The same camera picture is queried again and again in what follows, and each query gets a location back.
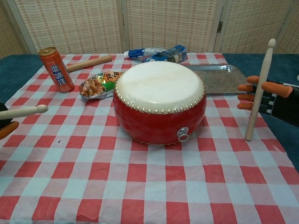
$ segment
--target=metal ring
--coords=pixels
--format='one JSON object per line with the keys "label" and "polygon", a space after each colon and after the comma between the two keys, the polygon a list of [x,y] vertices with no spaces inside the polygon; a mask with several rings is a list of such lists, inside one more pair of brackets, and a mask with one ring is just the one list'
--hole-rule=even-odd
{"label": "metal ring", "polygon": [[189,139],[189,136],[187,134],[182,134],[178,137],[179,141],[187,141]]}

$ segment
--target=blue carpet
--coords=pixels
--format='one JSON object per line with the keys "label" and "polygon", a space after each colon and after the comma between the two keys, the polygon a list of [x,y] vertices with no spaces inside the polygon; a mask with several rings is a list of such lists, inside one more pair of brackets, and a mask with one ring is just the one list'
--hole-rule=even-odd
{"label": "blue carpet", "polygon": [[[264,54],[223,54],[245,76],[259,75]],[[0,102],[7,102],[41,67],[38,55],[14,55],[0,60]],[[268,79],[299,85],[299,55],[273,55]],[[299,172],[299,129],[262,114]]]}

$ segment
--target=drum ring handle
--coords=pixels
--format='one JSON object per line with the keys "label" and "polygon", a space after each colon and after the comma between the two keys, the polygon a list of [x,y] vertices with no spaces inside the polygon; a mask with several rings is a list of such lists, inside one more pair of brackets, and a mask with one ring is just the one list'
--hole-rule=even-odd
{"label": "drum ring handle", "polygon": [[182,127],[178,130],[177,136],[179,141],[187,141],[189,139],[189,135],[187,134],[189,131],[188,127]]}

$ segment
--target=tube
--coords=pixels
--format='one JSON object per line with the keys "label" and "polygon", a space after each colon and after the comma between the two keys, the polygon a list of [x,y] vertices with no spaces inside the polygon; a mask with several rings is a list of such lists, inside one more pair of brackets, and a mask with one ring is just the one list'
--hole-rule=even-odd
{"label": "tube", "polygon": [[124,53],[124,57],[128,59],[137,59],[142,57],[150,57],[166,51],[164,48],[142,48],[142,49],[135,49],[129,50]]}

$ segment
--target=red drum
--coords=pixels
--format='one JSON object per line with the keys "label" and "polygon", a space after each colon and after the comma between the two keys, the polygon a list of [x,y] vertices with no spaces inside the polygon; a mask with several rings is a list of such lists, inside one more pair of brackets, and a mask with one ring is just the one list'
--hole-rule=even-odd
{"label": "red drum", "polygon": [[146,62],[127,70],[115,86],[114,110],[133,139],[166,145],[186,141],[206,110],[205,86],[189,68]]}

